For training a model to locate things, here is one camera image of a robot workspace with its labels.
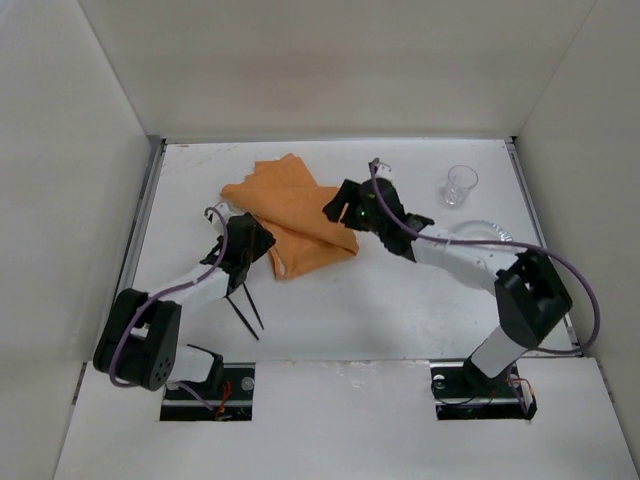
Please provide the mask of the black fork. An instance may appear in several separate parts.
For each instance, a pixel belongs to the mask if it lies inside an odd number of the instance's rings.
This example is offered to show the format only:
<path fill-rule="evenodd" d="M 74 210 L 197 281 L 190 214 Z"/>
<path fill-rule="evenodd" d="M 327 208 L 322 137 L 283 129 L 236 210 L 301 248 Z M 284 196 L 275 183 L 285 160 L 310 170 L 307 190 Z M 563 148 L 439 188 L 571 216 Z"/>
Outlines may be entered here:
<path fill-rule="evenodd" d="M 260 316 L 260 313 L 259 313 L 259 311 L 257 309 L 257 306 L 256 306 L 256 304 L 255 304 L 255 302 L 253 300 L 253 297 L 252 297 L 252 295 L 251 295 L 251 293 L 249 291 L 249 288 L 247 287 L 246 283 L 243 283 L 242 287 L 243 287 L 243 290 L 245 292 L 246 298 L 249 301 L 249 304 L 250 304 L 250 306 L 252 308 L 254 316 L 255 316 L 255 318 L 256 318 L 256 320 L 258 322 L 258 325 L 260 326 L 260 328 L 262 330 L 265 330 L 264 323 L 263 323 L 262 318 Z"/>

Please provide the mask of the orange cloth napkin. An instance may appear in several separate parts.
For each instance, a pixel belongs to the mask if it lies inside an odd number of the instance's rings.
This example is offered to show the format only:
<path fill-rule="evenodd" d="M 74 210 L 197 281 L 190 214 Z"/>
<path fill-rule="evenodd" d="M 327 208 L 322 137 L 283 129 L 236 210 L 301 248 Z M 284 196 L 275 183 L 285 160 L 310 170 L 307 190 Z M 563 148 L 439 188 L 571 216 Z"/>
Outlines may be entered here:
<path fill-rule="evenodd" d="M 356 235 L 322 212 L 337 191 L 318 185 L 304 161 L 289 153 L 257 161 L 253 173 L 239 184 L 225 185 L 220 196 L 256 217 L 274 236 L 268 254 L 274 277 L 282 281 L 358 254 Z"/>

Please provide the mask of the white ceramic bowl plate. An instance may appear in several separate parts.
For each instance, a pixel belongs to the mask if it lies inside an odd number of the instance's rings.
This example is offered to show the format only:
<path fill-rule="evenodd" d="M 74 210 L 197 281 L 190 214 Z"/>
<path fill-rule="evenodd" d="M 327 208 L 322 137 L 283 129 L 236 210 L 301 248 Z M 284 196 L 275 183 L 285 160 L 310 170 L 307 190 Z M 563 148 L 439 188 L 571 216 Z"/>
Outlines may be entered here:
<path fill-rule="evenodd" d="M 451 232 L 474 244 L 482 242 L 512 242 L 512 235 L 503 227 L 486 220 L 467 220 L 451 227 Z"/>

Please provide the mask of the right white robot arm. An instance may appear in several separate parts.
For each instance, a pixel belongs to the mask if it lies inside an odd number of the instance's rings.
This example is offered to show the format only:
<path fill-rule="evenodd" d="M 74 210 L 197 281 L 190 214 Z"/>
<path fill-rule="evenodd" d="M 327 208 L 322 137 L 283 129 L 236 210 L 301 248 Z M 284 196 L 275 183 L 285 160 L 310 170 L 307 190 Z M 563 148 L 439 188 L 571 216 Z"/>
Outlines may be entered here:
<path fill-rule="evenodd" d="M 532 247 L 516 252 L 510 242 L 472 246 L 434 220 L 407 212 L 387 179 L 344 181 L 323 213 L 333 223 L 376 234 L 394 255 L 441 268 L 494 296 L 499 324 L 462 367 L 476 393 L 505 380 L 512 364 L 538 348 L 573 306 L 547 255 Z"/>

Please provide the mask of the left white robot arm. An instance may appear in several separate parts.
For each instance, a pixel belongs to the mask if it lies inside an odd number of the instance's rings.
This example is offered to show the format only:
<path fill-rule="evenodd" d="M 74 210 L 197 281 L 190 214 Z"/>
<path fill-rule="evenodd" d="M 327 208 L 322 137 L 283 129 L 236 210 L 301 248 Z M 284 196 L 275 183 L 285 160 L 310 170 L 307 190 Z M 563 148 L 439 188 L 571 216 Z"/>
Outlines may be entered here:
<path fill-rule="evenodd" d="M 275 238 L 249 213 L 225 218 L 216 245 L 188 274 L 155 293 L 127 288 L 111 306 L 93 355 L 94 368 L 120 388 L 157 391 L 170 384 L 215 392 L 221 383 L 222 356 L 179 343 L 188 315 L 245 287 L 252 264 L 275 245 Z"/>

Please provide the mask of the black knife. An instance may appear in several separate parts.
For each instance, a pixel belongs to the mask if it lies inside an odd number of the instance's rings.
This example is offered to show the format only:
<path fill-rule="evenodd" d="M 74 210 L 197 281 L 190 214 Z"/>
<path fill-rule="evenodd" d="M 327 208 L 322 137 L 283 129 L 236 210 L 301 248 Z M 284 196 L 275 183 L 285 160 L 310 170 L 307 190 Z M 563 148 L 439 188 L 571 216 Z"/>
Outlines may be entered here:
<path fill-rule="evenodd" d="M 241 310 L 237 307 L 237 305 L 233 302 L 233 300 L 229 296 L 225 297 L 225 299 L 229 303 L 229 305 L 231 306 L 231 308 L 233 309 L 235 314 L 238 316 L 238 318 L 240 319 L 242 324 L 246 327 L 246 329 L 252 335 L 252 337 L 256 341 L 259 341 L 260 340 L 259 336 L 257 335 L 257 333 L 254 330 L 254 328 L 249 324 L 249 321 L 247 320 L 246 316 L 241 312 Z"/>

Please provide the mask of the clear drinking glass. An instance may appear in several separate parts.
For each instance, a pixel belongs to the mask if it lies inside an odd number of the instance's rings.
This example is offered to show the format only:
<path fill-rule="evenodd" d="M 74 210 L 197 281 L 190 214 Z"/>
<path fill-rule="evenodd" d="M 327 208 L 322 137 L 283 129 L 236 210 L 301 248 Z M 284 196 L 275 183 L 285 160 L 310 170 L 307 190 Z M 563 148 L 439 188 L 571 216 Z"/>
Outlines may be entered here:
<path fill-rule="evenodd" d="M 466 165 L 455 165 L 447 173 L 443 199 L 450 206 L 461 206 L 478 185 L 477 172 Z"/>

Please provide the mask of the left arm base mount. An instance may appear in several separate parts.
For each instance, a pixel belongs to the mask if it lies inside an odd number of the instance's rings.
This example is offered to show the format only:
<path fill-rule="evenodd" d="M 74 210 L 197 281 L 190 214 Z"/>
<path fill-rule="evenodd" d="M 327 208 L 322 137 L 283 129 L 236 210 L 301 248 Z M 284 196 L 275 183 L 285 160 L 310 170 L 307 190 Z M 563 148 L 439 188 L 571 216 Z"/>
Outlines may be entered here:
<path fill-rule="evenodd" d="M 159 420 L 163 422 L 249 422 L 253 416 L 255 363 L 228 363 L 209 383 L 187 382 L 166 389 Z"/>

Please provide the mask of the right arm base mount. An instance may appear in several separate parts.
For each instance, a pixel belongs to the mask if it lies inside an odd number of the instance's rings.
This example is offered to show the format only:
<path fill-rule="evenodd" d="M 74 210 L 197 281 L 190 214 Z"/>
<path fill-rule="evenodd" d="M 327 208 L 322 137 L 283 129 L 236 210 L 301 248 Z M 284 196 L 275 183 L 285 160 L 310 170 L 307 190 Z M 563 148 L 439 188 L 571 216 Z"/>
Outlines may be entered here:
<path fill-rule="evenodd" d="M 488 386 L 473 386 L 462 362 L 432 363 L 430 373 L 438 420 L 531 421 L 538 412 L 534 389 L 515 364 Z"/>

